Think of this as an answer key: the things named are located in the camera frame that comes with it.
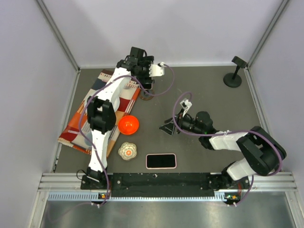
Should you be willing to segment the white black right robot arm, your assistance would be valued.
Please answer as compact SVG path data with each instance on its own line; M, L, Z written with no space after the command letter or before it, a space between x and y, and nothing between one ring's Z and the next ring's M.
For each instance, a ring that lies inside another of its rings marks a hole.
M286 158L285 149L260 126L248 133L218 131L208 112L198 112L195 117L180 111L164 122L159 129L169 135L182 130L200 134L199 142L208 150L239 151L244 158L229 164L221 172L220 185L233 188L239 180L258 174L267 176L279 168L279 162Z

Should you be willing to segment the grey phone stand wooden base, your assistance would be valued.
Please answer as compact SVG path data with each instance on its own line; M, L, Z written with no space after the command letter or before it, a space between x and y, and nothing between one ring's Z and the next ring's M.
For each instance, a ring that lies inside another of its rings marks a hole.
M139 98L144 100L144 101L149 101L153 98L153 94L154 94L154 90L150 89L147 90L148 93L146 93L144 90L141 89L140 93L139 93Z

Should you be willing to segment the white-cased smartphone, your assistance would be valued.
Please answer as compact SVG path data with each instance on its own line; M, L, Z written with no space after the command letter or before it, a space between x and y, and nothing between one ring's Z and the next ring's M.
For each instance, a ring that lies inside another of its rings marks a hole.
M145 90L151 90L152 89L152 84L143 84L143 87Z

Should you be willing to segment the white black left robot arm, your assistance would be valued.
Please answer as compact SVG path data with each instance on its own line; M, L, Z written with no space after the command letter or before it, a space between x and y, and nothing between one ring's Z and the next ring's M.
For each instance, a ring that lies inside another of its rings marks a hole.
M130 80L137 79L144 89L152 89L150 67L154 57L144 49L132 47L130 54L120 60L103 90L93 94L86 103L87 121L92 133L91 160L86 176L97 188L109 185L106 174L106 153L109 136L116 123L115 112L120 105L119 94Z

